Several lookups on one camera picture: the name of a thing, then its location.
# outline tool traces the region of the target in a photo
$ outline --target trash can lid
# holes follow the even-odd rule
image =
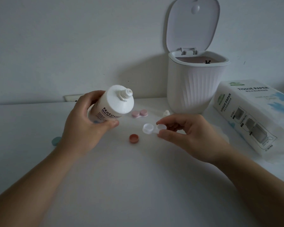
[[[169,13],[166,45],[170,52],[180,48],[206,50],[215,34],[220,15],[217,0],[177,0]]]

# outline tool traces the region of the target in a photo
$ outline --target white plastic bottle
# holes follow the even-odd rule
[[[133,92],[121,85],[111,86],[91,108],[88,118],[94,123],[114,120],[133,109]]]

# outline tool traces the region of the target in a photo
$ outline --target white table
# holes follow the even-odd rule
[[[0,106],[0,193],[38,164],[61,136],[74,103]],[[257,226],[235,187],[216,167],[199,162],[155,134],[142,133],[165,110],[166,98],[136,99],[126,115],[58,188],[41,226]],[[230,143],[284,180],[284,165],[260,159],[212,108],[204,112]],[[136,133],[138,144],[128,137]]]

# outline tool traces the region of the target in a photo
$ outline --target tissue paper package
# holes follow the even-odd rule
[[[265,160],[284,157],[284,94],[256,80],[223,81],[214,107]]]

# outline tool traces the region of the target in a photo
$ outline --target finger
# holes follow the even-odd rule
[[[110,121],[105,121],[102,123],[99,123],[96,125],[96,127],[99,130],[99,133],[101,135],[104,135],[108,130],[113,129],[119,125],[118,120],[110,120]]]
[[[180,126],[184,126],[186,122],[195,123],[198,119],[202,117],[201,115],[190,115],[190,114],[172,114],[170,116],[164,117],[157,122],[158,124],[172,124],[177,123]]]
[[[171,130],[160,130],[158,134],[159,138],[162,138],[166,141],[169,141],[182,149],[184,149],[185,144],[187,142],[187,136],[184,134],[180,134]]]
[[[84,113],[86,113],[86,111],[88,110],[88,108],[96,103],[98,101],[98,99],[105,93],[105,91],[93,91],[93,92],[89,92],[84,94],[83,96],[80,96],[80,98],[78,99],[76,105],[75,105],[75,109],[79,110],[79,111],[83,111]]]

